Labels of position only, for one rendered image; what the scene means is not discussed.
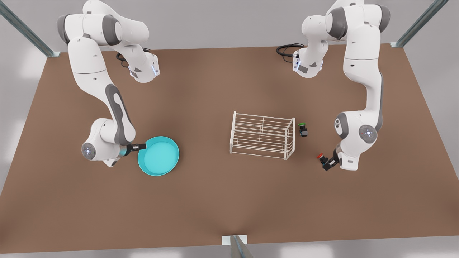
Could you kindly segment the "silver frame post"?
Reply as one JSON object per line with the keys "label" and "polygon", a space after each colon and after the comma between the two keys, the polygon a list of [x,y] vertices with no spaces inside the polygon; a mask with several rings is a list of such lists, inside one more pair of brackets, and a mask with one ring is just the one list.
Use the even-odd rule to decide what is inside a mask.
{"label": "silver frame post", "polygon": [[420,31],[423,26],[433,18],[449,0],[434,0],[433,3],[419,16],[419,18],[406,30],[406,32],[396,41],[391,42],[392,48],[403,48]]}
{"label": "silver frame post", "polygon": [[39,38],[18,16],[0,0],[0,15],[18,30],[30,43],[40,50],[47,58],[59,57],[59,51],[53,51]]}
{"label": "silver frame post", "polygon": [[222,236],[222,245],[231,247],[231,258],[254,258],[247,244],[247,235]]}

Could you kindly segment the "turquoise plate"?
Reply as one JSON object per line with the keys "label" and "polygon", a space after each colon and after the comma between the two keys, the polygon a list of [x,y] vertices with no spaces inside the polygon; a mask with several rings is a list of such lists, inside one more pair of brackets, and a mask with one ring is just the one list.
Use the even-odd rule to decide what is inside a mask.
{"label": "turquoise plate", "polygon": [[179,148],[169,137],[153,137],[146,142],[146,148],[139,150],[138,164],[147,175],[161,176],[177,165]]}

